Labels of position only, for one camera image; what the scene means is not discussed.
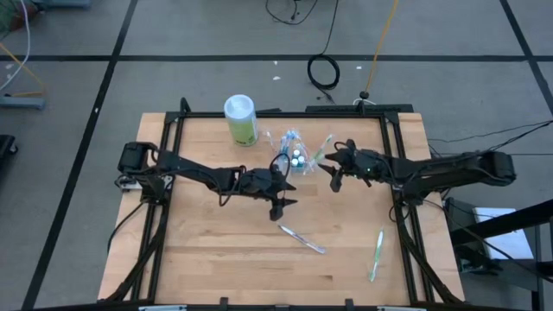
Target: green cylindrical container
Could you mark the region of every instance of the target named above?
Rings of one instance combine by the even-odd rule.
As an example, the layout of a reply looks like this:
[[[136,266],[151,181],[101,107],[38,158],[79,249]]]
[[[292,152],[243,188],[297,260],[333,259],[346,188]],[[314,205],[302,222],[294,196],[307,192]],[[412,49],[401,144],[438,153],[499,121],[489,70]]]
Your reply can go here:
[[[232,95],[225,102],[225,117],[234,142],[252,146],[257,141],[257,120],[253,100],[245,95]]]

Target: metal bracket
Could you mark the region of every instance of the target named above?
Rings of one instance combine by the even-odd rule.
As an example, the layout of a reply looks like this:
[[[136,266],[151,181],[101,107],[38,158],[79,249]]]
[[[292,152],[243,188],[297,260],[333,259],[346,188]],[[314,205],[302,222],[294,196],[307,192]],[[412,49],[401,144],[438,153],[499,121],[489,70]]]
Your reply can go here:
[[[355,311],[355,305],[353,304],[353,299],[346,299],[346,311]]]
[[[388,307],[378,306],[378,311],[426,311],[425,308],[409,308],[409,307]]]
[[[228,297],[221,297],[219,299],[219,311],[228,310]]]
[[[165,187],[173,180],[173,177],[166,175],[163,177],[165,181]],[[118,180],[119,189],[121,191],[130,191],[130,190],[142,190],[142,186],[138,183],[137,180],[131,177],[123,176]]]
[[[139,307],[139,311],[187,311],[187,305],[172,305],[172,306],[148,306]]]

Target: black clamp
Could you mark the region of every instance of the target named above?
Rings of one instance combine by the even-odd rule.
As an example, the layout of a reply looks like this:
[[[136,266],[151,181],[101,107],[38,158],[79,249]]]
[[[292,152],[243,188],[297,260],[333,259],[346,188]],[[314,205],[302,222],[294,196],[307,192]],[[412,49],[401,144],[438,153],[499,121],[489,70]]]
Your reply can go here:
[[[186,98],[181,98],[181,109],[178,112],[167,112],[165,113],[165,124],[170,124],[176,121],[181,117],[185,117],[188,112],[191,112],[190,105],[187,102]]]
[[[352,298],[346,299],[346,311],[355,311],[355,305]]]
[[[228,297],[219,299],[219,311],[228,311]]]

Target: wooden tabletop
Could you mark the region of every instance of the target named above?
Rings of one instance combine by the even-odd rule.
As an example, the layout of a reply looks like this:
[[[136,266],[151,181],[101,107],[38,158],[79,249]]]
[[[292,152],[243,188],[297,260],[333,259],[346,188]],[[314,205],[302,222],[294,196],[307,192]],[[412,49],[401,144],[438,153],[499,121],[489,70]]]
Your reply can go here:
[[[159,144],[164,114],[144,114],[137,140]],[[244,164],[266,168],[274,156],[266,137],[252,147],[232,143],[223,118],[190,118],[184,123],[180,156],[212,168]],[[421,116],[400,114],[406,155],[429,158]],[[378,120],[260,118],[260,130],[281,136],[298,129],[310,150],[328,134],[334,141],[352,138],[358,148],[384,152]],[[389,126],[395,149],[393,130]],[[298,200],[284,209],[279,223],[327,248],[318,254],[282,232],[269,220],[270,203],[232,197],[218,206],[216,194],[194,181],[177,178],[170,207],[156,303],[356,305],[409,304],[396,224],[388,219],[390,186],[344,178],[338,194],[330,176],[318,171],[292,175],[297,187],[286,197]],[[118,222],[138,204],[138,191],[123,194]],[[437,194],[430,200],[440,203]],[[445,218],[430,204],[418,207],[427,258],[438,276],[463,299]],[[99,298],[123,281],[137,260],[146,208],[125,224],[113,239]],[[378,274],[368,279],[380,228],[385,230]],[[423,300],[418,266],[413,261],[419,300]],[[150,266],[145,270],[141,297],[146,296]]]

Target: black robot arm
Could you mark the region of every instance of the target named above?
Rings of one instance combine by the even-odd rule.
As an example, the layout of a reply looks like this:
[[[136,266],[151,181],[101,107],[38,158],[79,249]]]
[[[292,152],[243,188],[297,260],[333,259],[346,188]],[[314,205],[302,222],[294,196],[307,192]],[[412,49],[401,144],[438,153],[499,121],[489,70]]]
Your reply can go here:
[[[149,157],[155,165],[149,166]],[[118,170],[142,186],[142,201],[163,200],[165,190],[172,185],[167,177],[179,175],[205,184],[209,190],[219,195],[221,206],[233,195],[270,200],[270,219],[273,221],[283,216],[285,206],[296,203],[296,200],[278,198],[281,191],[296,188],[286,182],[286,176],[272,164],[270,168],[251,170],[246,170],[245,166],[209,168],[172,151],[159,150],[153,143],[133,142],[125,144]],[[225,202],[221,202],[222,196],[227,197]]]
[[[510,155],[498,151],[469,152],[439,159],[412,161],[381,155],[368,149],[357,149],[348,139],[344,148],[325,155],[340,167],[319,166],[332,175],[330,187],[339,192],[342,176],[355,176],[368,187],[371,181],[396,187],[405,203],[420,205],[431,192],[476,182],[492,186],[507,186],[515,179]]]

